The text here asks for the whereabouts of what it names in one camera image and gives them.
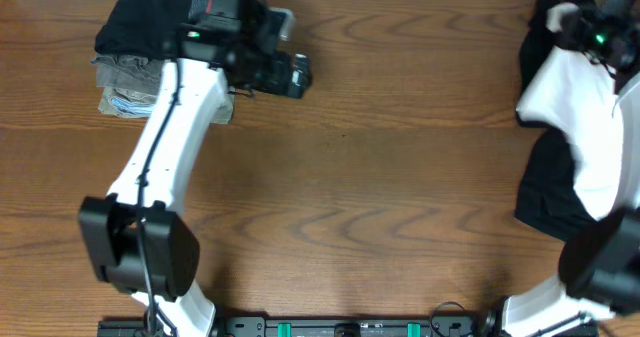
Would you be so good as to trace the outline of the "white t-shirt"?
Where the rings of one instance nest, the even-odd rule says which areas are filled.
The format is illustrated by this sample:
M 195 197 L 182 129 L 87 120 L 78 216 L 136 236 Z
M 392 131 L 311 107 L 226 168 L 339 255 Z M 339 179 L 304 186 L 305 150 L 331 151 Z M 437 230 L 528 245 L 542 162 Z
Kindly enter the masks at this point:
M 605 66 L 555 45 L 516 107 L 522 120 L 563 132 L 575 161 L 573 189 L 596 220 L 613 209 L 621 175 L 623 122 L 614 85 Z

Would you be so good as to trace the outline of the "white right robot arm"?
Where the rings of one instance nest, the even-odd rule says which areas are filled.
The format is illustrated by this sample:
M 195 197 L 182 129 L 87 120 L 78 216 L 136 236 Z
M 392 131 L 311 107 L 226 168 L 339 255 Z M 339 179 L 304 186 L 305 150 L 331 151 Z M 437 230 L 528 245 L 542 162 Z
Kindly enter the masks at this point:
M 639 310 L 636 0 L 536 0 L 519 52 L 519 125 L 538 128 L 514 215 L 564 244 L 544 282 L 505 298 L 483 336 L 595 336 Z

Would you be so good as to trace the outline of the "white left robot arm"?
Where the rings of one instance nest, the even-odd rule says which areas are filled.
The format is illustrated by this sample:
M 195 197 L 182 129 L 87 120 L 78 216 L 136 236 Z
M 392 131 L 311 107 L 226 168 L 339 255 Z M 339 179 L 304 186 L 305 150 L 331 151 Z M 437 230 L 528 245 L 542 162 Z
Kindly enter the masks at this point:
M 183 221 L 187 186 L 204 137 L 236 95 L 299 99 L 309 58 L 279 49 L 292 11 L 266 0 L 205 0 L 164 44 L 158 100 L 119 177 L 78 213 L 98 280 L 145 307 L 139 320 L 106 320 L 102 336 L 215 336 L 215 305 L 196 280 L 200 245 Z

